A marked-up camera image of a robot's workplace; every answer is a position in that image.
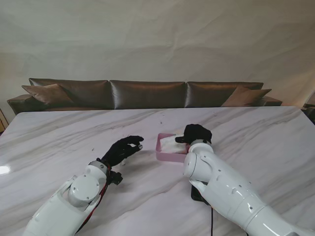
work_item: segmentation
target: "sofa armrest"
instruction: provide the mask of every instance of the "sofa armrest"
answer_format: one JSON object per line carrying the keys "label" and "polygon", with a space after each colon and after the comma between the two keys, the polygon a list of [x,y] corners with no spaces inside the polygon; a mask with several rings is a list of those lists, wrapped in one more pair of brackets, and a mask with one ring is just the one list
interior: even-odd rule
{"label": "sofa armrest", "polygon": [[303,112],[315,124],[315,107],[308,107]]}
{"label": "sofa armrest", "polygon": [[277,100],[272,97],[267,97],[267,96],[264,96],[257,103],[259,107],[276,107],[276,106],[281,106],[281,104],[282,104],[282,101]]}
{"label": "sofa armrest", "polygon": [[16,115],[21,112],[42,111],[47,107],[44,103],[36,100],[29,94],[9,99],[7,102]]}

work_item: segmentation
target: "sofa cushion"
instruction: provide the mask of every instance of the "sofa cushion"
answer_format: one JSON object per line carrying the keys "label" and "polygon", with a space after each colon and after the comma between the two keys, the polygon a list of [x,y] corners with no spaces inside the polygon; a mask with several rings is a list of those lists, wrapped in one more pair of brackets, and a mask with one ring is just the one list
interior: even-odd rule
{"label": "sofa cushion", "polygon": [[111,80],[115,109],[183,108],[185,82]]}
{"label": "sofa cushion", "polygon": [[57,84],[61,86],[77,106],[100,107],[113,109],[110,84],[107,80],[77,81],[53,79],[29,79],[31,85],[47,86]]}
{"label": "sofa cushion", "polygon": [[65,93],[63,88],[57,84],[47,86],[22,85],[22,88],[45,105],[56,107],[74,105],[74,102]]}
{"label": "sofa cushion", "polygon": [[47,108],[45,112],[63,112],[63,111],[94,111],[101,110],[99,107],[54,107]]}
{"label": "sofa cushion", "polygon": [[220,107],[236,87],[261,89],[258,82],[187,82],[185,107]]}
{"label": "sofa cushion", "polygon": [[222,107],[253,107],[271,89],[251,90],[238,86]]}

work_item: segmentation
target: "throw pillow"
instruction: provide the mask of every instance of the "throw pillow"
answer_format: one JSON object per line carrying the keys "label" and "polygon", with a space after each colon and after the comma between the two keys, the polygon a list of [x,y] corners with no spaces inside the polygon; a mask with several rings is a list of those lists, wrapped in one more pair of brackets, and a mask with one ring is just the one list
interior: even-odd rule
{"label": "throw pillow", "polygon": [[22,85],[30,95],[40,102],[49,106],[73,106],[74,102],[65,91],[57,84],[47,86],[25,86]]}
{"label": "throw pillow", "polygon": [[270,91],[271,89],[251,90],[238,86],[222,107],[252,107]]}

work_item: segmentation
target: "black cable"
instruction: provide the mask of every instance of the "black cable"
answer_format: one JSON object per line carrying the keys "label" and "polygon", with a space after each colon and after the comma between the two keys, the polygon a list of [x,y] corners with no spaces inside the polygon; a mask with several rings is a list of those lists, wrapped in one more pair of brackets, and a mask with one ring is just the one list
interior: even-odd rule
{"label": "black cable", "polygon": [[213,208],[211,207],[211,236],[213,236]]}
{"label": "black cable", "polygon": [[98,205],[99,205],[100,202],[102,201],[102,198],[103,198],[103,196],[104,196],[104,194],[105,194],[105,192],[106,192],[106,190],[107,190],[107,187],[108,187],[108,185],[104,186],[104,190],[102,191],[102,195],[101,195],[101,193],[100,193],[101,196],[100,196],[99,202],[97,203],[97,205],[95,206],[95,208],[92,210],[91,214],[86,218],[86,220],[83,222],[83,224],[80,226],[80,228],[78,229],[78,231],[77,231],[76,233],[78,233],[78,232],[83,228],[83,226],[85,226],[86,223],[90,220],[90,218],[91,218],[91,216],[92,216],[94,210],[98,207]]}

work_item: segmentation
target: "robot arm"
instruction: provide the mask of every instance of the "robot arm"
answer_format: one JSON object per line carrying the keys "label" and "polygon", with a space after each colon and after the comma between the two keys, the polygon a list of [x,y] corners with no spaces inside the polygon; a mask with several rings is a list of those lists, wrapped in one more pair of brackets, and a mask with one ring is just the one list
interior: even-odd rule
{"label": "robot arm", "polygon": [[182,140],[177,140],[192,142],[184,162],[184,175],[218,213],[251,236],[315,236],[313,231],[286,222],[264,203],[250,182],[214,154],[211,137],[203,139],[205,135],[196,135],[196,130],[201,134],[209,130],[200,125],[188,126],[195,133],[184,132]]}
{"label": "robot arm", "polygon": [[109,184],[122,181],[112,166],[142,149],[139,136],[114,143],[102,159],[92,161],[79,177],[64,183],[34,214],[23,236],[73,236],[89,220]]}

